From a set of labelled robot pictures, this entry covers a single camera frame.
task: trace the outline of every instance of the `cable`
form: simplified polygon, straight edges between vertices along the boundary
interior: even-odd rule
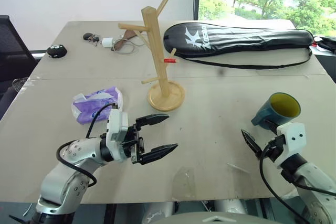
[[[97,117],[100,115],[100,113],[101,113],[105,108],[107,108],[108,106],[112,106],[112,105],[113,105],[113,103],[106,104],[105,106],[103,106],[103,107],[102,107],[102,108],[95,114],[95,116],[93,117],[92,122],[91,122],[91,124],[90,124],[88,133],[86,134],[86,138],[90,138],[90,133],[91,133],[91,131],[92,131],[93,125],[95,124],[95,121],[96,121]],[[93,176],[91,173],[89,173],[87,170],[84,170],[84,169],[82,169],[82,168],[80,168],[80,167],[77,167],[76,165],[73,165],[72,163],[66,161],[66,160],[63,159],[63,158],[61,157],[61,155],[60,155],[60,151],[61,151],[64,147],[69,146],[70,144],[72,144],[73,142],[74,142],[74,141],[70,141],[70,142],[65,143],[65,144],[61,145],[60,147],[58,147],[58,149],[57,149],[57,151],[56,151],[56,158],[57,158],[58,161],[60,161],[60,162],[61,162],[62,164],[64,164],[65,166],[68,166],[68,167],[70,167],[70,168],[72,168],[72,169],[74,169],[74,170],[76,170],[76,171],[78,171],[78,172],[80,172],[80,173],[82,173],[82,174],[88,176],[88,177],[89,177],[90,179],[92,179],[92,181],[93,181],[91,184],[89,184],[88,187],[94,186],[94,185],[97,183],[97,179],[96,179],[96,177],[94,177],[94,176]]]
[[[124,40],[124,41],[126,41],[126,42],[131,43],[132,46],[133,46],[132,51],[130,51],[130,52],[120,52],[120,51],[117,51],[117,50],[114,48],[114,45],[115,45],[117,42],[121,41],[121,40]],[[141,47],[141,46],[143,46],[143,45],[145,45],[145,43],[143,43],[143,44],[139,44],[139,45],[138,45],[138,44],[135,44],[134,42],[130,41],[129,39],[117,39],[116,41],[113,42],[113,45],[112,45],[112,47],[111,47],[111,51],[116,52],[116,53],[121,54],[121,55],[129,55],[129,54],[131,54],[131,53],[134,52],[136,46],[137,46],[137,47]]]
[[[106,104],[106,105],[104,105],[103,107],[101,107],[100,110],[98,110],[98,112],[95,114],[95,116],[94,116],[93,119],[92,119],[92,122],[91,122],[91,124],[90,124],[89,129],[88,129],[88,133],[86,133],[85,138],[90,138],[90,134],[91,134],[93,125],[95,124],[96,119],[97,119],[97,117],[100,115],[100,113],[101,113],[105,108],[107,108],[108,106],[112,106],[112,105],[113,105],[113,103]]]
[[[329,195],[332,195],[332,196],[335,196],[336,197],[336,193],[333,193],[331,191],[326,191],[326,190],[323,190],[323,189],[319,189],[319,188],[314,188],[314,187],[309,187],[309,186],[304,186],[304,185],[301,185],[297,182],[292,182],[293,185],[297,186],[297,187],[300,187],[302,189],[305,189],[305,190],[310,190],[310,191],[317,191],[319,193],[323,193],[323,194],[329,194]]]
[[[262,151],[261,157],[260,157],[260,162],[259,162],[259,169],[260,169],[260,175],[262,180],[264,181],[266,187],[268,188],[268,190],[274,195],[274,197],[276,197],[276,199],[278,201],[280,201],[281,204],[283,204],[285,207],[287,207],[288,210],[290,210],[293,214],[295,214],[297,217],[299,217],[304,223],[309,224],[309,221],[307,221],[304,217],[301,216],[301,214],[299,214],[298,212],[296,212],[293,208],[291,208],[286,202],[284,202],[279,195],[276,194],[275,191],[273,191],[273,189],[271,188],[271,186],[268,184],[265,176],[264,176],[264,168],[263,168],[263,162],[264,162],[264,158],[266,156],[267,151],[271,148],[271,145],[268,144],[266,145],[265,149]]]
[[[76,171],[78,171],[80,173],[83,173],[84,175],[88,176],[89,178],[91,178],[93,182],[91,184],[89,184],[88,187],[94,186],[97,183],[97,179],[91,173],[89,173],[87,170],[84,170],[84,169],[82,169],[80,167],[77,167],[76,165],[73,165],[72,163],[69,163],[68,161],[66,161],[65,159],[63,159],[61,157],[61,155],[59,154],[60,151],[64,147],[69,146],[72,142],[74,142],[74,141],[70,141],[70,142],[65,143],[65,144],[61,145],[60,147],[58,147],[57,152],[56,152],[56,158],[57,158],[58,161],[60,161],[65,166],[68,166],[68,167],[70,167],[70,168],[72,168],[72,169],[74,169],[74,170],[76,170]]]

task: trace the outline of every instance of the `black bag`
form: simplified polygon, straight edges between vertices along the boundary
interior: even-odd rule
[[[237,28],[206,23],[181,23],[170,27],[163,37],[168,52],[176,48],[176,56],[212,66],[242,69],[274,69],[296,66],[310,60],[313,35],[307,30]],[[279,66],[231,65],[189,58],[207,57],[240,51],[263,51],[282,48],[307,48],[307,60]]]
[[[336,54],[336,37],[321,37],[321,38],[322,41],[319,41],[318,45],[322,48],[332,51],[333,54]]]

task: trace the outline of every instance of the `white cord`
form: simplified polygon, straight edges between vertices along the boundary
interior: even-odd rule
[[[132,51],[130,51],[130,52],[120,52],[120,51],[117,51],[117,50],[114,48],[114,45],[115,45],[117,42],[121,41],[121,40],[125,40],[126,43],[127,43],[127,42],[131,43],[131,45],[128,45],[128,44],[126,44],[126,43],[125,43],[124,45],[126,45],[126,46],[132,46],[132,47],[133,47],[133,48],[132,48]],[[129,55],[129,54],[131,54],[131,53],[133,53],[133,52],[135,51],[135,47],[141,47],[141,46],[143,46],[143,45],[145,45],[145,43],[138,45],[138,44],[136,44],[136,43],[130,41],[129,39],[117,39],[116,41],[113,42],[113,46],[111,47],[111,51],[116,52],[116,53],[121,54],[121,55]]]
[[[29,212],[29,210],[31,209],[31,206],[33,205],[33,203],[30,204],[30,206],[28,207],[27,211],[24,212],[23,216],[26,216],[27,213]]]

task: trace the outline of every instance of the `purple tissue package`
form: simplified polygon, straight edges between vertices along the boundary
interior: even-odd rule
[[[78,94],[73,98],[72,114],[80,124],[91,123],[93,117],[106,104],[116,103],[122,110],[122,94],[116,88],[102,89],[88,95]],[[96,121],[107,120],[111,107],[104,109]]]

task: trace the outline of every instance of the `wooden peg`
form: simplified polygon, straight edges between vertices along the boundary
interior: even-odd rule
[[[157,8],[156,12],[157,12],[157,16],[160,15],[160,13],[162,12],[164,6],[167,4],[168,0],[162,0],[161,4],[159,5],[159,7]]]
[[[136,31],[148,31],[148,27],[145,26],[136,26],[136,25],[130,25],[130,24],[124,24],[124,23],[119,23],[118,27],[120,29],[126,29],[126,30],[136,30]]]
[[[159,78],[158,77],[154,77],[154,78],[151,78],[151,79],[147,79],[147,80],[144,80],[144,81],[141,81],[142,84],[146,84],[146,83],[150,83],[152,81],[157,81]]]
[[[170,58],[173,58],[176,53],[176,48],[174,47],[173,50],[170,52]]]
[[[151,49],[151,47],[150,47],[150,45],[149,45],[149,43],[148,43],[148,41],[145,39],[145,37],[143,37],[142,36],[142,34],[139,32],[139,31],[137,31],[137,30],[134,30],[134,32],[135,32],[135,34],[146,44],[146,46],[149,48],[149,49]]]

